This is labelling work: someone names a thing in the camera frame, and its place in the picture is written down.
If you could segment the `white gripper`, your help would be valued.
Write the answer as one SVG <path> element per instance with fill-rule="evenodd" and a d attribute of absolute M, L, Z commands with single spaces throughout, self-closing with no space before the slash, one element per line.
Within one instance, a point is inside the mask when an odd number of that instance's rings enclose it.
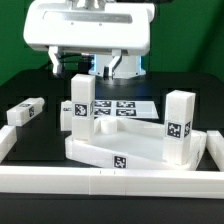
<path fill-rule="evenodd" d="M 105 4 L 103 10 L 86 10 L 73 0 L 34 0 L 27 13 L 23 37 L 35 50 L 46 51 L 55 76 L 62 74 L 62 52 L 109 54 L 103 78 L 112 80 L 125 55 L 145 55 L 150 49 L 150 23 L 155 5 Z"/>

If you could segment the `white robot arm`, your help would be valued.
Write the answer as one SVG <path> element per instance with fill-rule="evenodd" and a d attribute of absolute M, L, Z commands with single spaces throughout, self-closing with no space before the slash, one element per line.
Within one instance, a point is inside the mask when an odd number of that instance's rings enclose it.
<path fill-rule="evenodd" d="M 141 58 L 150 51 L 153 3 L 117 0 L 34 0 L 23 37 L 34 50 L 46 51 L 53 73 L 62 72 L 62 54 L 93 56 L 89 73 L 106 80 L 145 73 Z"/>

